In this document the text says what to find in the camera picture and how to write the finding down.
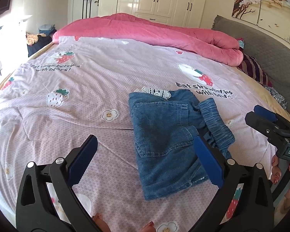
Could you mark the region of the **person right hand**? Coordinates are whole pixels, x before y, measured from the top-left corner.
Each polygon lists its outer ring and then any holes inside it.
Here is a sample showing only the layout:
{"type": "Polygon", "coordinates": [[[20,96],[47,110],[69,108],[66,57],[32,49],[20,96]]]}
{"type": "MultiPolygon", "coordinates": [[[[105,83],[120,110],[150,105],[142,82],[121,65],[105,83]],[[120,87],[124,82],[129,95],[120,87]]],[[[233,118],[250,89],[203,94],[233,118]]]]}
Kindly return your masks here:
{"type": "MultiPolygon", "coordinates": [[[[274,155],[272,157],[272,170],[271,170],[271,178],[273,184],[277,184],[282,176],[282,172],[279,168],[279,158],[274,155]]],[[[290,210],[290,189],[285,194],[285,200],[283,201],[282,207],[279,208],[279,212],[282,214],[286,214],[290,210]]]]}

